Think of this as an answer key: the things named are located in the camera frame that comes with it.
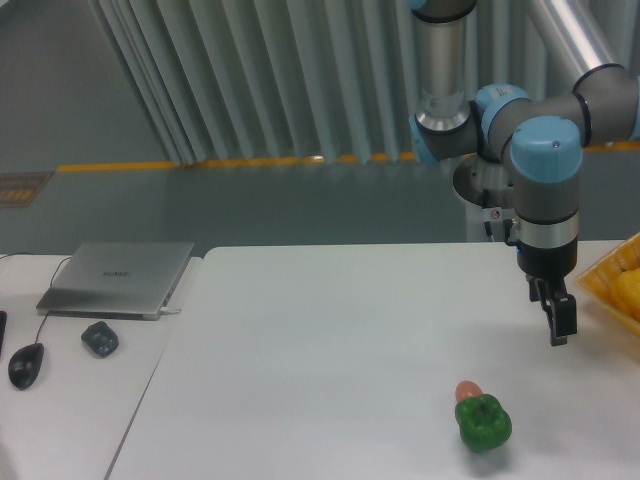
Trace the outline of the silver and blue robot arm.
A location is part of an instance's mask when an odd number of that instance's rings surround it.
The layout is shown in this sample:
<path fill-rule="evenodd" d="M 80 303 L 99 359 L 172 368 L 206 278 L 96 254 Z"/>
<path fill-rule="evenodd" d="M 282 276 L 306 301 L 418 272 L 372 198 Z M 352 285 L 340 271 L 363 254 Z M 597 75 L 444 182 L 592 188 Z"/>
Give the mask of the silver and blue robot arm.
<path fill-rule="evenodd" d="M 517 86 L 491 84 L 466 100 L 465 23 L 475 3 L 412 1 L 408 9 L 427 48 L 421 102 L 409 120 L 418 157 L 435 163 L 475 154 L 505 169 L 504 241 L 516 249 L 530 300 L 546 314 L 551 344 L 563 345 L 577 331 L 565 279 L 577 262 L 583 151 L 638 137 L 639 82 L 580 2 L 529 1 L 526 12 L 570 93 L 535 101 Z"/>

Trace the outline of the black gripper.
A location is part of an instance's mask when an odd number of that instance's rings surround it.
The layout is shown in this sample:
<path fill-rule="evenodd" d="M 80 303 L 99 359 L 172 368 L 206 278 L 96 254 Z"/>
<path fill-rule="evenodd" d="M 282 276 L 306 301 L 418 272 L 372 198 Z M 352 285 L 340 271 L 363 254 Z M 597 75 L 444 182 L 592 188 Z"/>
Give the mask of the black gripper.
<path fill-rule="evenodd" d="M 558 285 L 548 293 L 545 280 L 564 278 L 575 268 L 578 240 L 573 239 L 563 246 L 551 249 L 520 242 L 516 250 L 518 266 L 529 275 L 529 300 L 539 303 L 547 313 L 550 344 L 553 347 L 566 345 L 568 338 L 577 333 L 576 300 L 564 285 Z"/>

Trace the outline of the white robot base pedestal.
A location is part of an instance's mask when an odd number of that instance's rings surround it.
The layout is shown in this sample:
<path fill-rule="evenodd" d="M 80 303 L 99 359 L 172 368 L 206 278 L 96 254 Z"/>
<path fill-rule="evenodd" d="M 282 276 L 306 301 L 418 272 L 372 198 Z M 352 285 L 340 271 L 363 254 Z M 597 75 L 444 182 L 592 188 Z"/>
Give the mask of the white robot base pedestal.
<path fill-rule="evenodd" d="M 503 243 L 508 237 L 505 223 L 514 218 L 505 167 L 471 154 L 456 167 L 453 188 L 464 204 L 467 241 Z"/>

